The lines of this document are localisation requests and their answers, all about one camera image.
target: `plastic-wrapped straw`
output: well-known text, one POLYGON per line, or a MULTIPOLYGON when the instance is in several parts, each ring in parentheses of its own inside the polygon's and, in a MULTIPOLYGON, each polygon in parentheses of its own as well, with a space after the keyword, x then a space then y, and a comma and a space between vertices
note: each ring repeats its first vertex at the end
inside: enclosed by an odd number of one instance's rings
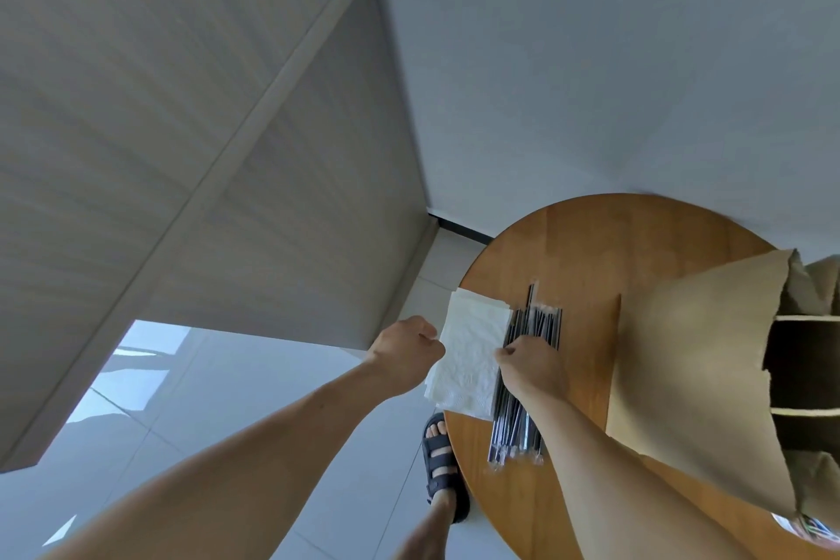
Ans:
MULTIPOLYGON (((528 288, 528 302, 523 310, 514 311, 507 328, 505 345, 513 343, 521 335, 541 336, 555 350, 560 345, 560 322, 563 311, 533 303, 536 284, 528 288)), ((487 460, 493 469, 505 464, 509 458, 529 458, 541 464, 543 461, 543 438, 536 424, 522 404, 508 391, 497 375, 496 391, 493 395, 493 431, 490 436, 490 451, 487 460)))

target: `forearm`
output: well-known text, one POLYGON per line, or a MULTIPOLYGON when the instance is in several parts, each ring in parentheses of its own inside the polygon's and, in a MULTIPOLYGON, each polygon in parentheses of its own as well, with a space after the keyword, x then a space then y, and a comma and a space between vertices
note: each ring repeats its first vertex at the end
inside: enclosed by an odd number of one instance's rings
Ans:
POLYGON ((551 454, 584 557, 752 557, 574 406, 545 395, 524 405, 551 454))
POLYGON ((361 364, 145 484, 49 558, 265 560, 387 396, 378 369, 361 364))

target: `leg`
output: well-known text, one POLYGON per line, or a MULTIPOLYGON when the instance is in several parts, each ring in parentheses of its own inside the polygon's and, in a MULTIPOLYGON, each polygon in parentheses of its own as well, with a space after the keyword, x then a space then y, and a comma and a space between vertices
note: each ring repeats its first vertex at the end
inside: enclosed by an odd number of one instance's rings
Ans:
MULTIPOLYGON (((426 438, 446 434, 446 423, 429 426, 426 438)), ((432 451, 432 458, 451 452, 452 448, 432 451)), ((458 468, 442 467, 432 471, 433 478, 444 473, 457 473, 458 468)), ((446 537, 455 517, 455 490, 440 490, 432 498, 432 508, 416 526, 394 556, 394 560, 444 560, 446 537)))

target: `person's left hand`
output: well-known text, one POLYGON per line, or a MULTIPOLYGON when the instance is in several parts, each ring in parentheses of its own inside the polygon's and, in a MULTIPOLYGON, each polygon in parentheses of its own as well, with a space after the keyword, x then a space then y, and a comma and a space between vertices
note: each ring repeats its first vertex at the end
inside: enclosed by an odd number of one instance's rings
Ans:
POLYGON ((446 353, 438 331, 422 316, 397 321, 380 332, 364 362, 382 375, 390 396, 423 383, 429 369, 446 353))

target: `brown paper bag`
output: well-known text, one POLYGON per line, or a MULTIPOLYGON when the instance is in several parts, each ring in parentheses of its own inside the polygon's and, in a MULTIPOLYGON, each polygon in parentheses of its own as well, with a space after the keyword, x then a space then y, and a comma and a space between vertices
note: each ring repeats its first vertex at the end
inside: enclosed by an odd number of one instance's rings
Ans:
POLYGON ((607 434, 840 531, 838 276, 773 251, 625 295, 607 434))

